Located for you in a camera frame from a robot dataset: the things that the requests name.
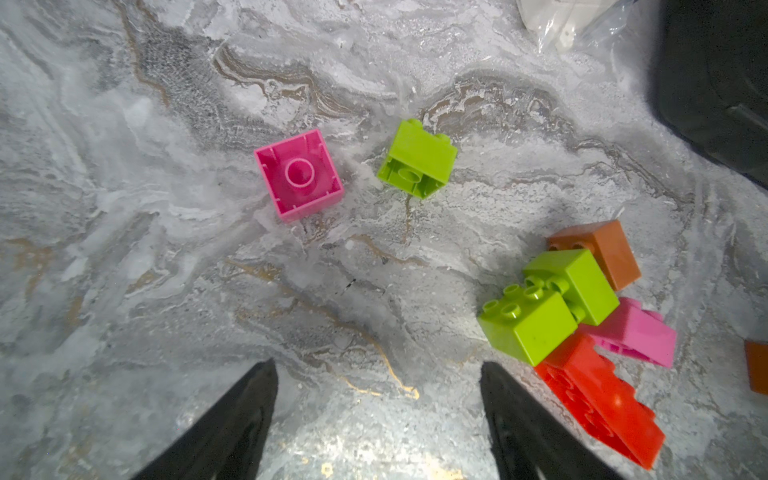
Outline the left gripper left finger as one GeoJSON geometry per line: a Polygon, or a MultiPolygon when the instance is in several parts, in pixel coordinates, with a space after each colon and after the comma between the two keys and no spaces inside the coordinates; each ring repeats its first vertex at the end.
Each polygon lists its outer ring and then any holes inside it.
{"type": "Polygon", "coordinates": [[[254,365],[136,479],[254,479],[278,393],[275,361],[254,365]]]}

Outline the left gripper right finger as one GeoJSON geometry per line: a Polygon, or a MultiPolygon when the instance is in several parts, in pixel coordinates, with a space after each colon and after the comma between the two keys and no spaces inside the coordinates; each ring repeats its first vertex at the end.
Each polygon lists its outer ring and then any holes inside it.
{"type": "Polygon", "coordinates": [[[501,479],[618,479],[500,364],[481,367],[491,452],[501,479]]]}

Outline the orange lego brick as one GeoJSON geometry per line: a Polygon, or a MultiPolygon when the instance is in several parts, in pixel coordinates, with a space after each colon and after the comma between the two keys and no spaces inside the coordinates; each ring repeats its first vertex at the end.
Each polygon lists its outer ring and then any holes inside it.
{"type": "Polygon", "coordinates": [[[768,346],[766,343],[744,342],[749,385],[753,392],[768,395],[768,346]]]}

